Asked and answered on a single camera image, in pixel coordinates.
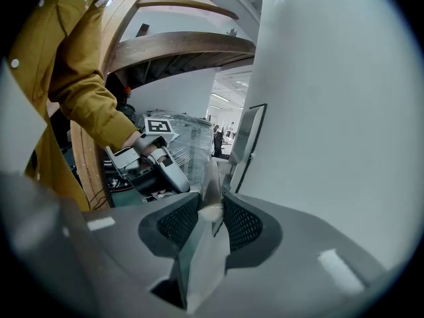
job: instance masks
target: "curved wooden railing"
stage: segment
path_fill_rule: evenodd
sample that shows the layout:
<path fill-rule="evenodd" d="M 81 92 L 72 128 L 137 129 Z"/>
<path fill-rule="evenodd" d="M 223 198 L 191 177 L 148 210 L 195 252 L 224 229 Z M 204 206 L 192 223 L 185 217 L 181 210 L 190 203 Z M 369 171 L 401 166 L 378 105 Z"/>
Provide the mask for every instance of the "curved wooden railing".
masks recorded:
<path fill-rule="evenodd" d="M 183 2 L 177 2 L 176 0 L 168 0 L 168 3 L 171 3 L 172 5 L 189 5 L 190 7 L 194 8 L 200 8 L 200 9 L 206 9 L 208 11 L 213 11 L 216 13 L 221 13 L 224 15 L 228 15 L 230 17 L 233 17 L 234 19 L 237 19 L 237 16 L 227 10 L 221 9 L 220 7 L 216 7 L 213 5 L 198 3 L 197 1 L 192 1 L 191 3 L 188 3 L 186 0 L 183 0 Z M 165 4 L 164 0 L 113 0 L 113 2 L 108 6 L 104 12 L 103 19 L 102 19 L 102 43 L 101 43 L 101 55 L 100 55 L 100 61 L 99 61 L 99 67 L 101 68 L 103 74 L 105 77 L 107 77 L 109 72 L 114 72 L 114 74 L 118 75 L 118 71 L 122 71 L 123 69 L 130 68 L 131 65 L 136 65 L 140 61 L 147 60 L 147 66 L 150 66 L 150 63 L 155 58 L 160 58 L 161 56 L 167 56 L 170 53 L 175 58 L 179 58 L 183 53 L 178 54 L 175 49 L 172 48 L 172 46 L 165 46 L 166 52 L 156 52 L 154 54 L 153 52 L 150 52 L 150 59 L 146 58 L 139 58 L 137 59 L 136 54 L 129 55 L 127 52 L 125 54 L 125 46 L 129 46 L 131 44 L 135 44 L 136 41 L 145 40 L 147 36 L 139 37 L 136 39 L 128 40 L 128 42 L 123 42 L 119 44 L 119 40 L 122 37 L 122 34 L 124 33 L 126 27 L 130 23 L 131 19 L 134 17 L 137 9 L 141 6 L 146 5 L 163 5 Z M 227 44 L 222 43 L 220 46 L 219 51 L 217 51 L 217 55 L 222 55 L 222 52 L 227 52 L 227 55 L 230 53 L 229 59 L 225 60 L 222 59 L 221 62 L 225 63 L 228 61 L 234 61 L 234 60 L 241 60 L 246 57 L 252 57 L 254 54 L 254 46 L 253 44 L 247 44 L 247 40 L 234 38 L 231 36 L 225 36 L 224 42 L 228 42 Z M 199 41 L 200 43 L 196 43 L 196 41 L 192 41 L 191 43 L 184 43 L 185 50 L 186 51 L 192 51 L 188 49 L 188 47 L 193 46 L 196 47 L 199 52 L 200 56 L 204 55 L 208 49 L 207 46 L 203 47 L 203 52 L 201 51 L 201 42 L 202 39 Z M 240 49 L 240 44 L 244 44 L 244 46 L 247 46 L 249 48 L 246 49 Z M 103 183 L 103 155 L 100 148 L 94 143 L 93 139 L 75 122 L 71 122 L 71 137 L 72 137 L 72 147 L 74 151 L 74 158 L 77 166 L 78 176 L 81 180 L 81 184 L 83 186 L 84 192 L 88 199 L 90 199 L 90 207 L 93 208 L 95 205 L 99 205 L 100 203 L 104 202 L 104 205 L 101 206 L 101 208 L 109 208 L 109 202 L 107 201 L 107 196 L 104 189 L 104 183 Z"/>

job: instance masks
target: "person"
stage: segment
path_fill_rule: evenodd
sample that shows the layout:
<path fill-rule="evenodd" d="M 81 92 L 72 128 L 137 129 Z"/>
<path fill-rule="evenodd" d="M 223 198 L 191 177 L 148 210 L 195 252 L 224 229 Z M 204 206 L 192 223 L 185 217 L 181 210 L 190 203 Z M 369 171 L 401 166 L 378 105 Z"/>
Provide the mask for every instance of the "person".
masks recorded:
<path fill-rule="evenodd" d="M 231 123 L 231 125 L 227 125 L 227 137 L 230 138 L 231 133 L 234 133 L 234 121 Z"/>
<path fill-rule="evenodd" d="M 18 85 L 47 128 L 36 145 L 26 175 L 74 199 L 88 211 L 85 193 L 68 168 L 46 110 L 58 102 L 104 148 L 116 152 L 141 135 L 115 107 L 99 70 L 101 18 L 107 0 L 40 0 L 15 39 L 7 61 Z M 148 155 L 156 147 L 143 152 Z"/>

